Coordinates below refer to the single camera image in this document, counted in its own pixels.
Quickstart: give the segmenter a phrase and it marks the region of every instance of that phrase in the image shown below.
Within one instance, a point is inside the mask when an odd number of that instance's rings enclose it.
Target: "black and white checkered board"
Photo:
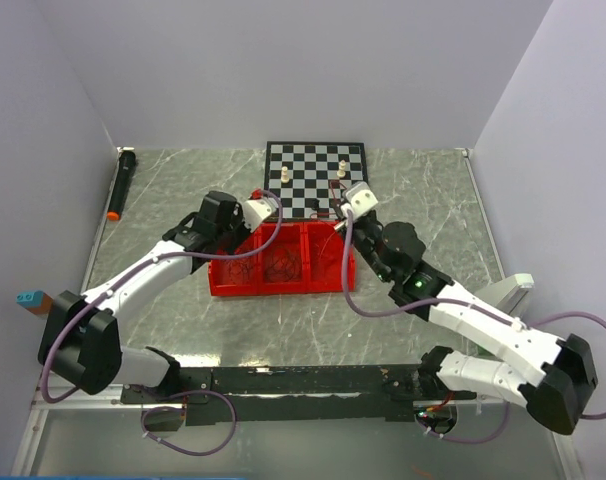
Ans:
[[[338,178],[339,162],[347,163],[345,176]],[[287,167],[290,181],[281,183],[281,168]],[[314,218],[315,200],[319,211],[332,212],[330,180],[340,180],[345,187],[367,182],[365,148],[362,143],[268,142],[265,159],[265,186],[283,202],[283,218],[297,221]],[[341,193],[333,184],[334,195]]]

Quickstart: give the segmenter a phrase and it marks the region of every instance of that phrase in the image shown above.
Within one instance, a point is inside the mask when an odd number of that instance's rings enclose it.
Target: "chess piece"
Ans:
[[[345,168],[346,167],[347,167],[347,163],[345,163],[345,160],[341,160],[339,162],[339,171],[336,172],[336,176],[339,178],[345,177]]]
[[[288,183],[290,181],[290,177],[287,174],[287,167],[281,168],[281,183]]]

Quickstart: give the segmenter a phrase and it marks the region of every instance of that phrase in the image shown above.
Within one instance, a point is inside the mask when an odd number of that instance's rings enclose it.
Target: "white wall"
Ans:
[[[606,319],[606,0],[555,0],[476,145],[482,198],[509,272],[538,282],[534,314]],[[606,409],[606,333],[568,321],[596,357],[589,412]],[[606,479],[606,421],[574,441],[586,477]]]
[[[31,0],[0,1],[0,474],[23,435],[43,322],[25,289],[78,289],[114,153]]]
[[[38,0],[116,145],[472,146],[551,0]]]

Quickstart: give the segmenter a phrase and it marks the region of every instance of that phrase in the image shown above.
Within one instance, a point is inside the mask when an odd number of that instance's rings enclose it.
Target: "red tray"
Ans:
[[[272,245],[241,260],[213,260],[208,266],[213,296],[274,295],[341,291],[343,239],[332,222],[284,223]],[[261,225],[236,253],[258,248],[275,225]],[[354,290],[356,265],[350,251],[348,285]]]

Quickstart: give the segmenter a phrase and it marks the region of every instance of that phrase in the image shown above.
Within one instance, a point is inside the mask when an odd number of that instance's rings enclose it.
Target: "gray marble surface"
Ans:
[[[264,150],[136,153],[122,220],[105,227],[90,286],[147,253],[209,190],[245,198],[263,186]],[[413,223],[428,246],[426,260],[472,291],[500,280],[460,151],[368,149],[367,162],[381,221]],[[357,304],[389,309],[389,288],[357,260]],[[411,315],[361,318],[340,294],[213,298],[205,269],[150,299],[121,327],[121,340],[160,348],[185,366],[413,363],[435,345],[476,352],[461,336]]]

